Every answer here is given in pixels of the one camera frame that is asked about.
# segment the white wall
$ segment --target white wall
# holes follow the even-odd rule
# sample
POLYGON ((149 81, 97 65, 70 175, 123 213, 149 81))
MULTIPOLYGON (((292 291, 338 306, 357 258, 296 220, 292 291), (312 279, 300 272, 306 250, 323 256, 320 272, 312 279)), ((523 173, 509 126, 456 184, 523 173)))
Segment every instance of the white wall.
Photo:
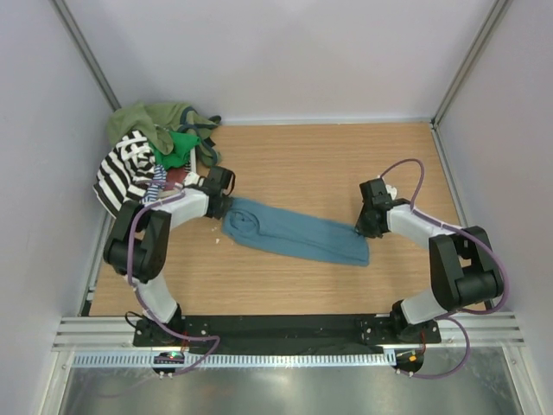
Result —
POLYGON ((441 132, 471 223, 512 276, 509 306, 553 389, 553 3, 513 2, 441 132))
POLYGON ((110 110, 47 1, 0 3, 0 56, 0 412, 29 415, 84 293, 110 110))
POLYGON ((431 118, 493 0, 67 0, 122 105, 431 118))

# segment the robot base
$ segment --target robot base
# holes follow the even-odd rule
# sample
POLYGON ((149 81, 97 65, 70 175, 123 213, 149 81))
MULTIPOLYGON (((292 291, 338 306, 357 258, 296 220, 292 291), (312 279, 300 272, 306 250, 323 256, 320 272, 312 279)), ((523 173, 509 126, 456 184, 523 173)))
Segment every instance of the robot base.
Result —
MULTIPOLYGON (((409 332, 397 332, 393 317, 387 315, 313 315, 313 316, 187 316, 172 329, 191 336, 218 335, 217 354, 298 355, 298 354, 370 354, 378 346, 440 343, 435 321, 411 326, 409 332)), ((143 319, 137 323, 133 345, 140 348, 182 346, 143 319)), ((203 354, 209 343, 190 344, 190 352, 203 354)))

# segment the blue cloth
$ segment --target blue cloth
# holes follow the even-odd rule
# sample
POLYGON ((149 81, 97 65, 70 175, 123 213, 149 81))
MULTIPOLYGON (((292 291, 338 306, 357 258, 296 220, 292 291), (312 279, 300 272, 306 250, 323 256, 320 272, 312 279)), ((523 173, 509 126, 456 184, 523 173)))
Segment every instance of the blue cloth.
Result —
POLYGON ((369 247, 353 226, 235 198, 223 233, 240 245, 290 257, 369 265, 369 247))

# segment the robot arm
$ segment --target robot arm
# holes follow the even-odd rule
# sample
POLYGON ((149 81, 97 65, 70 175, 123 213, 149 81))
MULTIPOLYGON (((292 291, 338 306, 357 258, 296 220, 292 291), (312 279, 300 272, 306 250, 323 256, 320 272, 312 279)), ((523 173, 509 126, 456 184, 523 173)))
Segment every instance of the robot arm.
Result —
MULTIPOLYGON (((368 238, 399 233, 429 250, 430 288, 392 306, 398 332, 503 293, 503 280, 492 259, 454 232, 455 227, 438 226, 439 220, 412 208, 409 201, 394 200, 391 188, 381 178, 359 186, 363 207, 355 227, 358 233, 368 238), (459 257, 470 264, 462 266, 459 257)), ((490 246, 484 229, 469 227, 463 231, 490 246)))
POLYGON ((121 207, 106 241, 104 261, 125 278, 128 246, 134 243, 132 277, 136 290, 147 310, 173 331, 181 332, 182 319, 181 307, 170 295, 162 274, 169 231, 194 218, 223 217, 232 205, 232 198, 224 194, 224 190, 233 181, 234 173, 221 167, 211 168, 207 177, 188 173, 184 182, 184 197, 152 208, 138 222, 137 231, 143 231, 142 239, 130 235, 130 225, 143 205, 127 201, 121 207))

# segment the wooden floor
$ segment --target wooden floor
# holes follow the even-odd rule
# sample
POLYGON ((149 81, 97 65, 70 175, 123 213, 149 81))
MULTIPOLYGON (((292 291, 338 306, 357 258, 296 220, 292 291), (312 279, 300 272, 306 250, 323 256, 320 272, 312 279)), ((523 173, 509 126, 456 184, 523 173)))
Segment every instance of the wooden floor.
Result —
MULTIPOLYGON (((359 184, 390 164, 421 158, 426 180, 417 206, 457 223, 427 124, 220 127, 221 164, 237 175, 235 195, 354 224, 359 184)), ((410 198, 416 165, 386 176, 410 198)), ((315 314, 387 312, 429 287, 429 256, 406 238, 369 239, 368 267, 287 258, 234 244, 216 220, 190 221, 171 233, 165 277, 186 314, 315 314)), ((132 291, 103 265, 91 315, 141 311, 132 291)))

